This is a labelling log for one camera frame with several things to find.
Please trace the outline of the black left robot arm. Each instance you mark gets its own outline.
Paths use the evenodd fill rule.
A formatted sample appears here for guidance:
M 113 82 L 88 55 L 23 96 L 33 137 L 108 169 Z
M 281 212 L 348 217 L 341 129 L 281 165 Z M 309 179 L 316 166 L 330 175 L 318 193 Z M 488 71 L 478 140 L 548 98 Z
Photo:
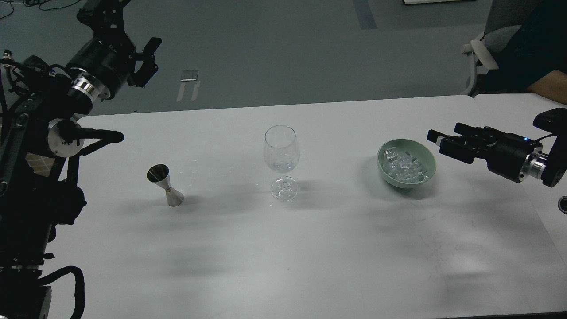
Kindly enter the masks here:
M 56 226 L 71 226 L 86 206 L 78 186 L 79 163 L 109 144 L 121 143 L 118 131 L 83 128 L 79 116 L 97 101 L 113 99 L 123 85 L 144 87 L 158 71 L 150 38 L 142 51 L 125 32 L 127 0 L 88 0 L 77 20 L 92 38 L 65 65 L 49 65 L 37 56 L 24 62 L 9 50 L 1 57 L 1 78 L 17 96 L 7 105 L 1 91 L 1 317 L 46 319 L 51 284 L 74 277 L 74 309 L 85 310 L 85 278 L 77 266 L 43 275 L 54 254 L 46 251 Z

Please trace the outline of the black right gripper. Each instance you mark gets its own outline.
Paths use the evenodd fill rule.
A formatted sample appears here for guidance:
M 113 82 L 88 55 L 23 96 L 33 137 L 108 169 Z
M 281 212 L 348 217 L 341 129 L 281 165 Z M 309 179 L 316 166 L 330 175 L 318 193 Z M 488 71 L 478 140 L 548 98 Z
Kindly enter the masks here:
M 537 142 L 524 136 L 464 123 L 456 123 L 454 135 L 430 129 L 427 140 L 437 144 L 439 153 L 460 162 L 485 160 L 490 172 L 516 183 L 526 177 L 527 160 L 537 149 Z

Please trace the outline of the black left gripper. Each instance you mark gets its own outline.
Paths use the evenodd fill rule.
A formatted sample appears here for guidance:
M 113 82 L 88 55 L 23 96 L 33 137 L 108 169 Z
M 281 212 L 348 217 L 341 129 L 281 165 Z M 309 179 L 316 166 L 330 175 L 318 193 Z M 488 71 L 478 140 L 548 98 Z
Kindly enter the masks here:
M 91 40 L 67 63 L 71 89 L 88 99 L 113 99 L 129 78 L 130 87 L 145 87 L 157 73 L 155 52 L 161 38 L 150 38 L 142 52 L 125 32 L 124 8 L 129 0 L 88 0 L 77 20 L 93 31 Z

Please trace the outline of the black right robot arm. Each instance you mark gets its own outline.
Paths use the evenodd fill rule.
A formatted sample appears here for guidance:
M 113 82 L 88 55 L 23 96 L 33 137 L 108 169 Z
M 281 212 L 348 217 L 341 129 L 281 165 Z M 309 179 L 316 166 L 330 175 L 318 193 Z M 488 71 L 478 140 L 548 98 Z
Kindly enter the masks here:
M 450 134 L 430 129 L 427 140 L 446 157 L 468 165 L 480 159 L 489 172 L 514 183 L 533 178 L 549 188 L 557 186 L 566 174 L 565 107 L 491 115 L 491 125 L 457 122 Z M 492 127 L 499 123 L 505 125 L 503 130 Z

